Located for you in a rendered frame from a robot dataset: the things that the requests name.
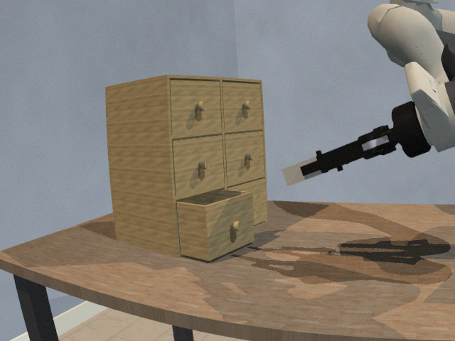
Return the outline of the small wooden chest of drawers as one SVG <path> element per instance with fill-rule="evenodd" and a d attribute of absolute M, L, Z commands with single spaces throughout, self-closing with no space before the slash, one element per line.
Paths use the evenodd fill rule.
<path fill-rule="evenodd" d="M 220 82 L 220 131 L 171 135 L 170 80 Z M 223 84 L 260 84 L 262 126 L 224 130 Z M 262 81 L 232 77 L 161 75 L 105 87 L 107 150 L 114 227 L 117 241 L 180 258 L 176 200 L 227 190 L 228 186 L 265 178 L 267 172 Z M 260 130 L 261 129 L 261 130 Z M 263 131 L 264 174 L 227 183 L 225 133 Z M 172 139 L 222 135 L 224 185 L 176 197 Z"/>

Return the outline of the wooden drawer front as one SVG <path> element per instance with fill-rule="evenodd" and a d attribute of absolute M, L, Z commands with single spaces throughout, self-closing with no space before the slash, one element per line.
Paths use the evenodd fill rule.
<path fill-rule="evenodd" d="M 231 185 L 227 187 L 227 190 L 253 192 L 254 225 L 266 220 L 265 178 Z"/>
<path fill-rule="evenodd" d="M 172 139 L 172 149 L 176 197 L 225 184 L 222 135 Z"/>
<path fill-rule="evenodd" d="M 263 175 L 263 131 L 237 131 L 225 134 L 227 183 Z"/>
<path fill-rule="evenodd" d="M 217 189 L 176 201 L 182 255 L 211 261 L 255 240 L 253 192 Z"/>
<path fill-rule="evenodd" d="M 220 131 L 220 82 L 170 80 L 171 135 Z"/>
<path fill-rule="evenodd" d="M 260 84 L 222 82 L 224 130 L 262 126 Z"/>

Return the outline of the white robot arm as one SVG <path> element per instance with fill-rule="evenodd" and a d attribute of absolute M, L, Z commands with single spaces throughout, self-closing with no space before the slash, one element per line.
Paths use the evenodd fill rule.
<path fill-rule="evenodd" d="M 430 4 L 438 3 L 390 0 L 370 12 L 368 28 L 405 68 L 424 137 L 441 152 L 455 147 L 455 11 Z"/>

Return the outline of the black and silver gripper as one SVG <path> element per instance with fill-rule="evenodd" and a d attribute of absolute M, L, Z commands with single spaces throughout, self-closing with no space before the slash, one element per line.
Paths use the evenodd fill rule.
<path fill-rule="evenodd" d="M 368 134 L 359 136 L 357 141 L 324 154 L 321 150 L 316 151 L 317 156 L 282 169 L 287 186 L 336 168 L 342 171 L 342 165 L 360 158 L 367 160 L 391 153 L 396 151 L 395 146 L 398 143 L 410 158 L 431 149 L 419 124 L 414 102 L 410 101 L 395 107 L 392 110 L 392 121 L 391 129 L 388 125 L 380 126 Z"/>

